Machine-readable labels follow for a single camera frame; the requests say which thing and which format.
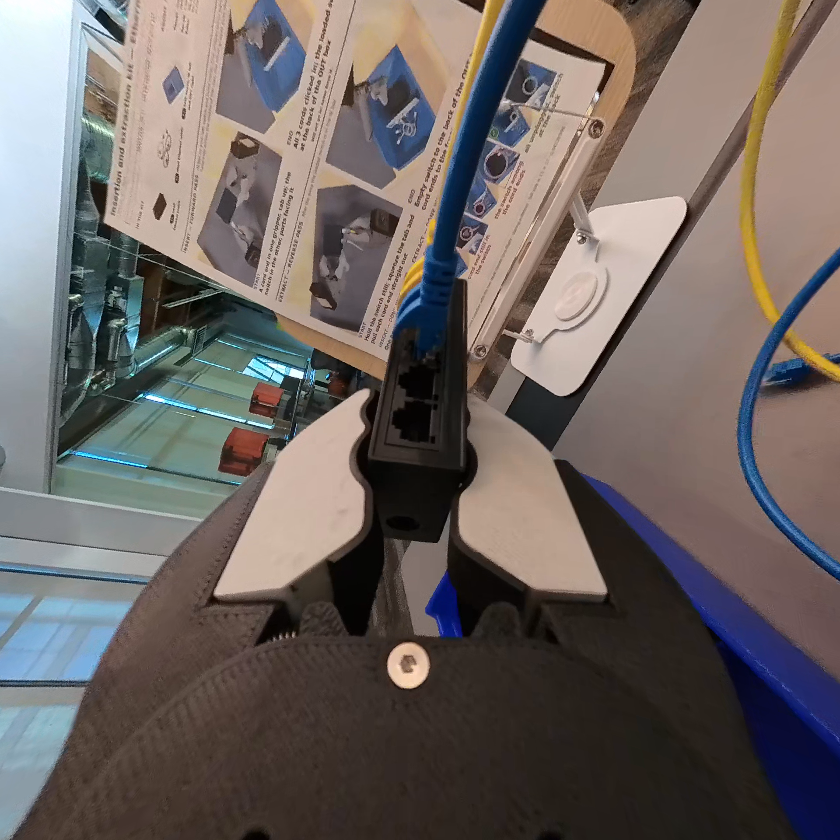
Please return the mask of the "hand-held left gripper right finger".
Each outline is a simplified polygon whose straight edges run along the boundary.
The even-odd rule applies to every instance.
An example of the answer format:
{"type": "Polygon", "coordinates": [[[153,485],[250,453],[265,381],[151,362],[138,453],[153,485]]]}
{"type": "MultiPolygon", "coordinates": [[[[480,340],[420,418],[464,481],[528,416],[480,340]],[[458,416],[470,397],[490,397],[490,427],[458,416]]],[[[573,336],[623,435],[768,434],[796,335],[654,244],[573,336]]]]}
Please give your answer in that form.
{"type": "Polygon", "coordinates": [[[476,465],[449,543],[526,602],[602,603],[607,587],[550,451],[487,402],[468,402],[476,465]]]}

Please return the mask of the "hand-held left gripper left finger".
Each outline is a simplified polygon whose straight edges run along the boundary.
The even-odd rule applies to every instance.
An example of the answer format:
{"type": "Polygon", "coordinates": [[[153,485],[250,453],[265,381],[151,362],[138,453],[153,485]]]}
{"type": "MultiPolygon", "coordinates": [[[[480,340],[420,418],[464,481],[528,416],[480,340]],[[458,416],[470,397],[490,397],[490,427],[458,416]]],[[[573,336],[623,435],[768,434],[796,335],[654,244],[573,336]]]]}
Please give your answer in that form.
{"type": "Polygon", "coordinates": [[[360,389],[276,457],[216,583],[217,601],[331,601],[330,565],[371,528],[358,452],[375,393],[360,389]]]}

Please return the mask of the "black ethernet switch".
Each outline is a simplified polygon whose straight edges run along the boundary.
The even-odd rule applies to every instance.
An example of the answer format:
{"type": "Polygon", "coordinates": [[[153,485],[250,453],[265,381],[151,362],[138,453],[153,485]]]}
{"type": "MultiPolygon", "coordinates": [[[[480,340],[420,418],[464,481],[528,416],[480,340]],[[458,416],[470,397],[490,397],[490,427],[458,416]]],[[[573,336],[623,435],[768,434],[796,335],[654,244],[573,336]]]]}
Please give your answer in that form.
{"type": "Polygon", "coordinates": [[[364,473],[386,537],[435,543],[469,466],[466,283],[456,279],[437,346],[421,355],[417,329],[392,343],[364,473]]]}

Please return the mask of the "blue plastic bin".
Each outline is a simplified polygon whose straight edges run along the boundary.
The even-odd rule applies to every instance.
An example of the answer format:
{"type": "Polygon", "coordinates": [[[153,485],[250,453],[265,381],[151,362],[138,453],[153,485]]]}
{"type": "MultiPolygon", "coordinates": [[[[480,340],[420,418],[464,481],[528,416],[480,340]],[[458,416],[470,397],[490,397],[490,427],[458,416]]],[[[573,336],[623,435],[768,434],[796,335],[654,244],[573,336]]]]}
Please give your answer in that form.
{"type": "Polygon", "coordinates": [[[838,681],[607,484],[557,461],[608,588],[526,602],[449,549],[427,611],[501,644],[479,765],[540,838],[838,838],[838,681]]]}

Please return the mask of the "large window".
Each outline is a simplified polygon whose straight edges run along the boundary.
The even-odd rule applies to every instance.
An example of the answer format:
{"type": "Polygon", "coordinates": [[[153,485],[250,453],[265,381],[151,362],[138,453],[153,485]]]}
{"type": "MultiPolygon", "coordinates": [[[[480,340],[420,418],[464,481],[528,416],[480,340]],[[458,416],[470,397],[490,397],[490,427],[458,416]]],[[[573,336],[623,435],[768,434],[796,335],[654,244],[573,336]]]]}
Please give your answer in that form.
{"type": "Polygon", "coordinates": [[[139,581],[2,572],[2,776],[53,766],[139,581]]]}

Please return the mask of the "wooden instruction board with stand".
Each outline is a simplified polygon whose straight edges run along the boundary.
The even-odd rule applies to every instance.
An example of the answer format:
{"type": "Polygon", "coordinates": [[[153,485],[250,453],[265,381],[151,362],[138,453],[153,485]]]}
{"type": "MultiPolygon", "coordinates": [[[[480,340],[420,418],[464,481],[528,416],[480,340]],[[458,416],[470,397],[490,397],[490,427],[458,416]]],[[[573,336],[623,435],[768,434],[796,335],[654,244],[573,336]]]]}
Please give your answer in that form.
{"type": "MultiPolygon", "coordinates": [[[[104,221],[383,375],[485,2],[131,2],[104,221]]],[[[679,2],[546,2],[459,210],[475,385],[571,193],[593,197],[679,2]]]]}

